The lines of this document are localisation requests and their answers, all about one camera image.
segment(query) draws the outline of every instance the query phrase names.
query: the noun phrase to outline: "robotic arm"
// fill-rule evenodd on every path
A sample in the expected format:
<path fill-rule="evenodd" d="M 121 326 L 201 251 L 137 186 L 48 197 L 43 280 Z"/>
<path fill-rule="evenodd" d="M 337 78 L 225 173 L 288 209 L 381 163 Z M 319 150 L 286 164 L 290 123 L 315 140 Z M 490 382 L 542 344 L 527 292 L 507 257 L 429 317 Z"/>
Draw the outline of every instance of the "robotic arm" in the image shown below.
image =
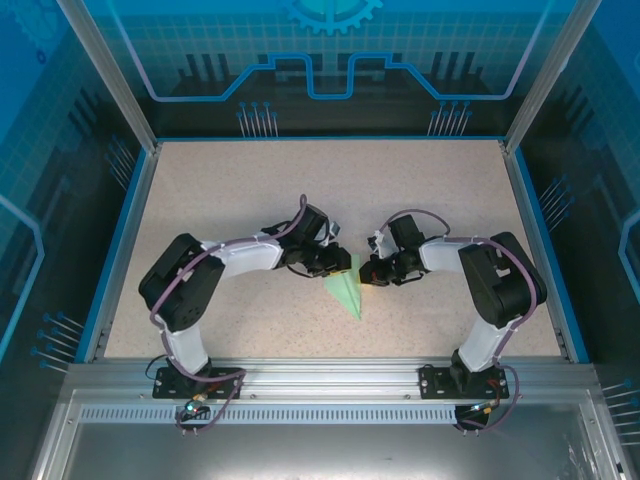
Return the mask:
<path fill-rule="evenodd" d="M 482 389 L 512 329 L 531 306 L 524 267 L 535 287 L 536 304 L 544 303 L 546 286 L 513 234 L 491 237 L 510 252 L 516 265 L 501 249 L 480 241 L 457 241 L 445 237 L 425 238 L 411 215 L 389 223 L 395 245 L 377 231 L 369 238 L 374 254 L 360 269 L 364 284 L 404 285 L 435 271 L 464 273 L 477 310 L 471 334 L 453 353 L 450 379 L 461 396 Z"/>
<path fill-rule="evenodd" d="M 300 263 L 304 276 L 323 277 L 351 268 L 351 256 L 334 242 L 340 227 L 317 208 L 306 205 L 300 221 L 286 235 L 285 221 L 258 232 L 253 240 L 220 248 L 199 262 L 162 303 L 156 320 L 162 325 L 173 360 L 189 374 L 209 376 L 209 356 L 198 321 L 218 282 L 253 270 L 275 270 Z M 189 234 L 175 238 L 140 283 L 139 292 L 151 310 L 170 283 L 203 251 L 216 244 L 199 242 Z"/>

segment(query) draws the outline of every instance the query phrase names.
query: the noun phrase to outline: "gray metal floor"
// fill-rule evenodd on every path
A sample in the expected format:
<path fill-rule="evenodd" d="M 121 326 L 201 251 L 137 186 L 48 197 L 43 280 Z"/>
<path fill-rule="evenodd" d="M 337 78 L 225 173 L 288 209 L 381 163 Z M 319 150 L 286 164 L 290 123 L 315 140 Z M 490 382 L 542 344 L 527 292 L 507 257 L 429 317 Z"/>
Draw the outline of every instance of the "gray metal floor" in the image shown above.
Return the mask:
<path fill-rule="evenodd" d="M 522 406 L 497 433 L 451 425 L 221 425 L 182 438 L 162 425 L 84 424 L 66 480 L 591 479 L 575 406 Z"/>

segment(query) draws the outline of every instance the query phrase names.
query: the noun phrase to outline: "blue border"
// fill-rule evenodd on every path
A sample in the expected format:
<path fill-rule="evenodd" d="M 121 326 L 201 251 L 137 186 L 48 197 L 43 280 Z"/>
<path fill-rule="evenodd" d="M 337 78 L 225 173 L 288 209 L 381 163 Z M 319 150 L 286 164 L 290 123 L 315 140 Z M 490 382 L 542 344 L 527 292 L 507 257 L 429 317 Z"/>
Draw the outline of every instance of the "blue border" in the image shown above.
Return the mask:
<path fill-rule="evenodd" d="M 11 318 L 9 319 L 7 328 L 2 334 L 2 340 L 0 340 L 0 363 L 2 363 L 4 354 L 7 353 L 7 348 L 9 347 L 9 343 L 11 342 L 11 338 L 13 337 L 13 334 L 16 330 L 18 321 L 22 316 L 22 311 L 24 310 L 24 306 L 29 299 L 29 294 L 31 293 L 33 284 L 36 281 L 38 272 L 40 271 L 40 267 L 42 266 L 42 262 L 44 261 L 44 242 L 42 241 L 42 232 L 40 230 L 40 225 L 37 221 L 31 218 L 31 215 L 29 215 L 25 211 L 20 210 L 11 200 L 9 200 L 4 195 L 0 195 L 0 205 L 9 210 L 18 220 L 20 220 L 20 222 L 22 222 L 29 228 L 29 230 L 31 230 L 31 233 L 33 233 L 33 240 L 36 244 L 36 251 L 38 252 L 36 259 L 31 266 L 31 270 L 29 271 L 29 276 L 24 283 L 24 287 L 22 287 L 20 297 L 18 297 L 16 306 L 13 309 L 13 313 L 11 314 Z"/>
<path fill-rule="evenodd" d="M 427 135 L 356 135 L 348 136 L 317 136 L 317 137 L 158 137 L 158 142 L 279 142 L 279 141 L 296 141 L 296 140 L 504 140 L 504 135 L 478 135 L 465 137 L 431 137 Z"/>
<path fill-rule="evenodd" d="M 535 218 L 538 230 L 540 231 L 540 237 L 542 238 L 542 245 L 547 254 L 547 258 L 549 259 L 549 265 L 551 266 L 551 275 L 553 275 L 553 279 L 555 280 L 555 283 L 556 283 L 556 289 L 558 291 L 558 296 L 560 297 L 560 304 L 562 306 L 562 310 L 564 311 L 565 318 L 567 319 L 567 327 L 569 328 L 569 335 L 571 336 L 571 342 L 573 343 L 573 347 L 576 351 L 577 360 L 579 363 L 589 363 L 590 362 L 589 354 L 587 353 L 587 349 L 584 345 L 584 340 L 582 339 L 582 334 L 580 333 L 578 320 L 573 310 L 573 306 L 571 305 L 569 292 L 567 291 L 567 286 L 564 283 L 562 272 L 560 271 L 560 264 L 558 263 L 556 252 L 553 249 L 553 244 L 551 243 L 551 236 L 549 235 L 549 230 L 547 230 L 547 226 L 544 223 L 544 217 L 542 216 L 540 203 L 538 202 L 538 197 L 536 196 L 536 192 L 533 188 L 533 182 L 531 181 L 531 175 L 529 175 L 529 169 L 527 168 L 527 165 L 525 163 L 524 156 L 522 154 L 522 151 L 520 150 L 520 147 L 517 148 L 515 153 L 516 153 L 516 161 L 518 162 L 518 168 L 522 173 L 522 181 L 524 183 L 524 188 L 531 202 L 533 216 Z"/>
<path fill-rule="evenodd" d="M 118 223 L 116 224 L 116 229 L 113 232 L 113 238 L 111 239 L 111 245 L 109 246 L 109 251 L 107 252 L 107 258 L 105 259 L 104 266 L 102 267 L 102 273 L 100 274 L 100 280 L 98 281 L 98 286 L 96 287 L 96 293 L 93 297 L 93 302 L 91 302 L 91 308 L 89 310 L 89 315 L 87 316 L 87 322 L 85 323 L 82 337 L 80 338 L 80 344 L 78 345 L 78 350 L 76 351 L 75 363 L 84 363 L 85 355 L 87 354 L 89 347 L 91 346 L 93 331 L 96 328 L 96 324 L 98 322 L 98 312 L 100 311 L 100 306 L 104 301 L 104 295 L 107 290 L 107 283 L 109 282 L 109 277 L 111 275 L 111 270 L 113 269 L 116 254 L 118 253 L 120 243 L 122 242 L 124 226 L 127 223 L 127 218 L 129 217 L 129 213 L 131 212 L 133 197 L 138 188 L 142 169 L 146 161 L 147 152 L 143 149 L 140 152 L 140 155 L 138 155 L 138 161 L 136 162 L 136 166 L 133 170 L 133 175 L 131 176 L 129 189 L 127 190 L 127 195 L 124 197 L 124 203 L 122 204 L 122 210 L 120 210 Z"/>

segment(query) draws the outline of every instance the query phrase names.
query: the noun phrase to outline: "beige speckled surface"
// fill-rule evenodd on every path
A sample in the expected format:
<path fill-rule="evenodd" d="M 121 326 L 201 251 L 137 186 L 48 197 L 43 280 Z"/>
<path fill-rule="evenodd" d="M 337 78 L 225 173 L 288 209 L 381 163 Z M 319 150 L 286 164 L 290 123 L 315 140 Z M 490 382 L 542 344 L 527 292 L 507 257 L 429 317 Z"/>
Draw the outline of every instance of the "beige speckled surface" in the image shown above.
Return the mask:
<path fill-rule="evenodd" d="M 512 231 L 526 244 L 495 141 L 345 140 L 166 143 L 136 240 L 106 350 L 108 357 L 162 353 L 137 293 L 173 238 L 226 240 L 293 217 L 301 192 L 342 226 L 340 243 L 362 258 L 366 237 L 397 210 L 427 208 L 454 235 Z M 416 218 L 425 234 L 440 225 Z M 215 357 L 449 356 L 474 309 L 462 275 L 431 273 L 402 288 L 363 286 L 362 320 L 323 281 L 282 269 L 221 283 L 200 325 Z M 557 355 L 546 307 L 507 355 Z"/>

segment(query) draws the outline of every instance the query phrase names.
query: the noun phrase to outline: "vent slot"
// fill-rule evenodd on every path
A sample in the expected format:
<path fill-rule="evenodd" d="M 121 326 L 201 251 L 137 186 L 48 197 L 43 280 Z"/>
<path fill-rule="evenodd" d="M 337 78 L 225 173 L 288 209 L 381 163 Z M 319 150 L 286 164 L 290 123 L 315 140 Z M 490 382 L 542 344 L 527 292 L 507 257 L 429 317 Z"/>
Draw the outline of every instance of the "vent slot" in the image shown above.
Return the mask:
<path fill-rule="evenodd" d="M 220 405 L 190 423 L 207 423 Z M 83 423 L 172 424 L 182 407 L 175 405 L 83 406 Z M 453 405 L 231 405 L 220 423 L 227 425 L 366 425 L 454 424 Z"/>

